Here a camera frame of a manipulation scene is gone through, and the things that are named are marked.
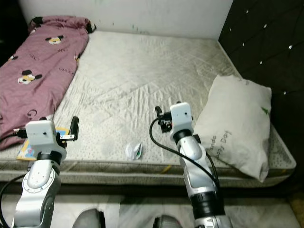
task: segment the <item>pillowcase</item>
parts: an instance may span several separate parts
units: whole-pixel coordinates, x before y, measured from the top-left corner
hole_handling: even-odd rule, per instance
[[[217,76],[194,133],[206,151],[263,182],[268,174],[271,89]]]

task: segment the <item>white mattress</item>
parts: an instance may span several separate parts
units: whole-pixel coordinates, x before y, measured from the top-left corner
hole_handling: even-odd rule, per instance
[[[123,183],[182,184],[179,158],[157,147],[149,138],[150,123],[156,118],[154,108],[159,105],[166,111],[177,101],[188,102],[195,124],[213,79],[216,75],[231,74],[239,75],[214,40],[101,31],[90,34],[76,75],[54,116],[56,126],[61,127],[69,127],[74,115],[79,117],[78,140],[68,143],[62,165],[63,182],[122,183],[130,176],[130,181]],[[162,144],[175,148],[157,124],[153,134]],[[128,160],[125,147],[136,142],[143,143],[142,156],[137,161]],[[15,146],[0,153],[0,169],[6,174],[0,179],[8,179],[27,166],[15,161],[19,149]],[[295,161],[273,127],[270,151],[270,178],[273,175],[280,182],[292,173]],[[243,187],[248,186],[246,181],[263,186],[214,160],[222,179],[226,178],[226,186],[233,187],[233,180],[239,178]],[[170,170],[160,174],[168,165],[173,165],[172,176]],[[148,182],[149,178],[166,181]]]

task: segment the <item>tufted headboard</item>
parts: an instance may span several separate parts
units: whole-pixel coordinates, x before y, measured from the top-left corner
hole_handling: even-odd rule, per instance
[[[272,88],[271,121],[304,175],[304,0],[234,0],[219,41],[240,74]]]

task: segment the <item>pillow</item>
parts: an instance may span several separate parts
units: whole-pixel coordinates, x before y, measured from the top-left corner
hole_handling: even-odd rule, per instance
[[[268,174],[271,89],[217,76],[194,132],[206,151],[263,182]]]

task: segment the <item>pink blanket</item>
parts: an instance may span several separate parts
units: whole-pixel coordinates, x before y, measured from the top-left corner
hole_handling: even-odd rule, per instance
[[[50,16],[31,21],[29,37],[0,68],[0,138],[54,114],[92,30],[86,18]],[[0,150],[23,141],[10,137]]]

